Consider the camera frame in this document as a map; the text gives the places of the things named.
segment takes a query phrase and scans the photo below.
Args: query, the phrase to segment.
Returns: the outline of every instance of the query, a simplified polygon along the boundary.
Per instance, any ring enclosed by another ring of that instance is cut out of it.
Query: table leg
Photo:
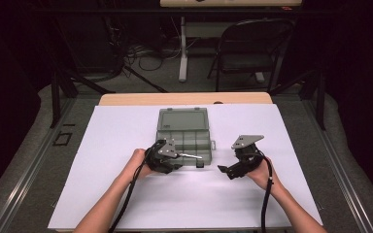
[[[187,81],[187,38],[185,17],[181,17],[181,65],[178,80],[183,83]]]
[[[265,82],[265,78],[264,78],[262,72],[256,72],[255,73],[255,78],[256,78],[257,83],[264,83]]]

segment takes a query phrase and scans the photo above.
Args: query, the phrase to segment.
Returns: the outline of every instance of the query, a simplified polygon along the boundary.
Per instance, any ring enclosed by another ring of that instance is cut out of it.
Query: table
[[[161,7],[169,8],[213,8],[213,7],[299,7],[302,0],[160,0]],[[180,82],[187,81],[187,37],[220,37],[231,23],[225,22],[193,22],[187,25],[185,17],[181,17],[181,65]]]
[[[159,109],[191,107],[208,110],[211,139],[217,143],[212,164],[202,169],[184,166],[168,175],[153,174],[138,181],[119,230],[259,228],[264,190],[248,178],[231,181],[217,167],[237,162],[230,145],[239,133],[265,136],[257,146],[274,161],[280,179],[294,198],[322,223],[279,110],[268,94],[154,93],[102,97],[88,124],[49,228],[57,231],[75,228],[133,150],[149,147],[154,142]],[[270,198],[268,204],[266,226],[290,227],[274,198]]]

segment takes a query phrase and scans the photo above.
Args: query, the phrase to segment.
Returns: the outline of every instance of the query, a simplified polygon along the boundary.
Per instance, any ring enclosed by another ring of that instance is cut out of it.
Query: gray carpet
[[[156,68],[159,64],[156,58],[144,57],[142,59],[141,64],[144,65],[144,68],[147,65],[150,66],[148,68]],[[214,78],[206,79],[211,61],[211,57],[208,56],[192,56],[188,64],[186,83],[179,83],[177,80],[179,58],[164,60],[159,69],[155,71],[143,71],[139,68],[138,63],[134,63],[132,67],[151,82],[170,92],[214,91]],[[157,92],[134,75],[128,78],[124,73],[99,84],[121,93]],[[239,80],[225,78],[222,79],[221,88],[249,84],[257,83],[245,76],[241,76]],[[15,215],[8,219],[6,227],[1,232],[51,232],[47,226],[53,212],[52,205],[61,193],[93,107],[98,103],[100,97],[87,86],[77,83],[77,87],[80,96],[74,101],[72,109],[62,122],[63,126],[59,129],[61,133],[72,134],[69,144],[67,146],[52,146],[50,144],[45,150],[45,160],[36,173],[36,177],[33,178],[32,185],[28,187],[18,209],[14,210]],[[359,232],[360,229],[356,224],[353,212],[329,165],[327,147],[322,142],[321,132],[310,118],[305,101],[300,101],[294,95],[297,90],[297,87],[289,89],[285,94],[274,97],[273,100],[283,116],[312,194],[318,205],[322,207],[320,214],[323,224],[329,232]],[[40,92],[40,96],[42,108],[36,122],[0,181],[0,216],[5,210],[6,201],[11,192],[17,187],[17,182],[21,179],[24,171],[28,169],[48,132],[51,132],[49,129],[51,124],[50,87],[44,88]],[[357,190],[365,211],[373,222],[373,187],[359,166],[356,165],[346,146],[345,134],[338,117],[336,103],[329,96],[326,96],[325,102],[325,125],[326,133]]]

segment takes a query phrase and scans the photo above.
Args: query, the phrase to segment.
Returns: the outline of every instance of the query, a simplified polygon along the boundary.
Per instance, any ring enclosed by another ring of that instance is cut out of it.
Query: black chair
[[[291,35],[293,24],[288,19],[257,19],[235,23],[222,33],[208,79],[217,70],[216,91],[220,72],[223,74],[271,72],[267,92],[271,89],[280,48]]]

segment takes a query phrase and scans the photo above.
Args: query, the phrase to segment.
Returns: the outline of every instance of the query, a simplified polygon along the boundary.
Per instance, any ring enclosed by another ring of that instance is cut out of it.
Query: white paper
[[[159,110],[204,107],[211,140],[217,144],[210,166],[184,166],[168,175],[136,182],[118,224],[121,230],[245,229],[260,227],[264,190],[249,178],[230,180],[218,165],[238,159],[231,145],[239,135],[263,135],[256,146],[273,161],[282,183],[319,223],[317,207],[278,108],[272,104],[96,107],[68,180],[49,224],[74,229],[109,187],[137,148],[155,142]],[[270,197],[267,227],[289,227],[285,213]]]

